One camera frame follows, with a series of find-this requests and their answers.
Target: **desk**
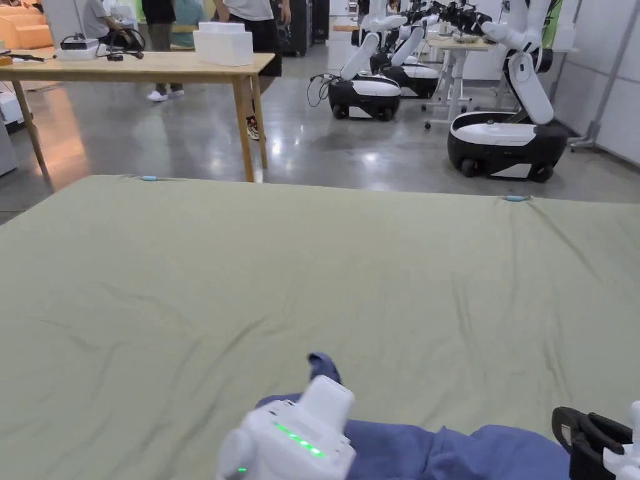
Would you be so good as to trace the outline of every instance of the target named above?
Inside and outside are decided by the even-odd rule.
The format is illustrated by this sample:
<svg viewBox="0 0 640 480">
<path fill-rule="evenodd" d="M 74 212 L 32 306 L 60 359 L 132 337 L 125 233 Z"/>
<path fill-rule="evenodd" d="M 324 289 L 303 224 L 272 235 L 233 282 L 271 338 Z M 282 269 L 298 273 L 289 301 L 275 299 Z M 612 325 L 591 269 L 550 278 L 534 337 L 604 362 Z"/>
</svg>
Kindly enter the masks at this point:
<svg viewBox="0 0 640 480">
<path fill-rule="evenodd" d="M 190 52 L 145 52 L 142 60 L 125 55 L 123 61 L 107 61 L 100 58 L 90 61 L 58 61 L 47 60 L 45 63 L 25 62 L 0 67 L 0 81 L 11 81 L 15 94 L 20 102 L 20 108 L 33 144 L 40 168 L 44 171 L 45 161 L 38 140 L 36 127 L 29 114 L 24 90 L 20 85 L 22 80 L 43 81 L 82 81 L 82 82 L 135 82 L 135 83 L 230 83 L 234 87 L 236 101 L 236 115 L 244 161 L 244 176 L 246 181 L 253 182 L 253 165 L 249 137 L 246 133 L 246 118 L 244 116 L 242 81 L 251 79 L 253 85 L 253 102 L 255 117 L 260 130 L 260 156 L 262 168 L 267 168 L 267 148 L 262 122 L 262 103 L 260 102 L 260 88 L 258 73 L 271 61 L 272 53 L 256 53 L 253 65 L 242 67 L 225 67 L 201 63 L 195 53 Z"/>
<path fill-rule="evenodd" d="M 492 48 L 492 45 L 486 43 L 481 38 L 475 42 L 461 43 L 455 41 L 451 37 L 430 38 L 427 40 L 427 45 L 437 49 L 448 50 L 450 52 L 447 70 L 443 73 L 445 76 L 445 84 L 442 100 L 439 104 L 434 105 L 438 108 L 446 108 L 449 88 L 451 87 L 451 83 L 453 83 L 453 95 L 451 96 L 451 103 L 449 104 L 449 116 L 445 121 L 432 120 L 431 122 L 451 123 L 458 114 L 458 101 L 460 99 L 458 92 L 460 92 L 460 87 L 462 85 L 462 72 L 465 69 L 465 62 L 467 61 L 468 53 L 487 52 Z"/>
</svg>

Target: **mattress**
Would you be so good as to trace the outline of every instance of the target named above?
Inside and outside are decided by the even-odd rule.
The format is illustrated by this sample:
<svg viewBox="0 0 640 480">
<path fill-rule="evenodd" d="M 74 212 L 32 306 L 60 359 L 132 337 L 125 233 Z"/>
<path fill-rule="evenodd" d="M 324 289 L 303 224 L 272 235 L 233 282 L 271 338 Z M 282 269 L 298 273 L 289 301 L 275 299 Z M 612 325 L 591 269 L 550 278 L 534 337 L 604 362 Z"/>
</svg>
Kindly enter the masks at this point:
<svg viewBox="0 0 640 480">
<path fill-rule="evenodd" d="M 0 252 L 7 479 L 211 479 L 311 351 L 430 430 L 640 399 L 640 205 L 89 177 Z"/>
</svg>

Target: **metal pole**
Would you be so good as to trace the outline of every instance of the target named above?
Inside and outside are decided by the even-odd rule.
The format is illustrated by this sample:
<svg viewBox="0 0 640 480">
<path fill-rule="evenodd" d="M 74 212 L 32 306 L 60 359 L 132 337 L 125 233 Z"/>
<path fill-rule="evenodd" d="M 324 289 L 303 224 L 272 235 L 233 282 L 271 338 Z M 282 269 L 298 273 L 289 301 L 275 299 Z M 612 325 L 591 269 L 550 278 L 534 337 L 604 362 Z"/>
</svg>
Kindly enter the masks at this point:
<svg viewBox="0 0 640 480">
<path fill-rule="evenodd" d="M 589 124 L 589 127 L 587 128 L 587 133 L 584 137 L 569 139 L 569 146 L 572 149 L 573 148 L 591 148 L 596 145 L 596 139 L 598 138 L 598 133 L 600 132 L 600 121 L 602 120 L 602 115 L 604 115 L 605 108 L 607 107 L 607 103 L 609 101 L 609 97 L 611 96 L 611 91 L 613 90 L 614 83 L 618 78 L 618 72 L 620 71 L 620 67 L 622 65 L 622 59 L 625 56 L 625 53 L 627 51 L 629 39 L 633 34 L 634 26 L 636 26 L 636 19 L 639 12 L 640 12 L 640 0 L 636 0 L 636 4 L 634 5 L 634 9 L 629 18 L 629 23 L 627 24 L 627 28 L 625 29 L 625 32 L 622 35 L 620 48 L 618 49 L 616 59 L 614 60 L 613 66 L 611 67 L 611 73 L 609 74 L 609 78 L 607 79 L 607 85 L 604 88 L 604 93 L 598 105 L 598 110 L 596 111 L 596 115 L 591 121 L 591 123 Z"/>
</svg>

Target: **white table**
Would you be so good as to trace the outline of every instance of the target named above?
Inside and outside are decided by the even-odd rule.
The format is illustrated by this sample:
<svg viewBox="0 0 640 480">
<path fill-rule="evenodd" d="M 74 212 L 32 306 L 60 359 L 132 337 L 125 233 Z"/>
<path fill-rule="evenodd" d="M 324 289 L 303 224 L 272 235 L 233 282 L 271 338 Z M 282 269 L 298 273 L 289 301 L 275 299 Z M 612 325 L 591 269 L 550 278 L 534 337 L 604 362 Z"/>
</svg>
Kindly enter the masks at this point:
<svg viewBox="0 0 640 480">
<path fill-rule="evenodd" d="M 430 38 L 427 40 L 427 44 L 432 48 L 449 51 L 449 63 L 446 70 L 442 73 L 445 81 L 441 100 L 440 102 L 434 102 L 427 105 L 434 108 L 448 107 L 449 115 L 447 120 L 430 120 L 430 122 L 450 124 L 458 115 L 458 104 L 460 102 L 458 92 L 460 92 L 462 86 L 462 73 L 465 69 L 467 55 L 469 52 L 487 52 L 492 48 L 492 45 L 486 43 L 482 39 L 478 39 L 475 42 L 470 43 L 461 43 L 455 41 L 451 37 Z M 453 95 L 451 96 L 451 102 L 449 102 L 449 89 L 452 84 Z"/>
</svg>

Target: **white foam box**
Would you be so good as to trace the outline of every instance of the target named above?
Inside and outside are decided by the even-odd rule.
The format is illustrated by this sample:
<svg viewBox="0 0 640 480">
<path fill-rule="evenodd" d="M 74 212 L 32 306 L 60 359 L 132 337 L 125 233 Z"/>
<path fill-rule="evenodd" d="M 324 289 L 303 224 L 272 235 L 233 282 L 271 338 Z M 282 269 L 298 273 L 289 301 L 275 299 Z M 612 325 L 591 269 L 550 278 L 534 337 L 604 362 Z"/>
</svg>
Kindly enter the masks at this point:
<svg viewBox="0 0 640 480">
<path fill-rule="evenodd" d="M 253 63 L 253 36 L 244 24 L 203 22 L 199 28 L 193 32 L 199 61 L 228 67 Z"/>
</svg>

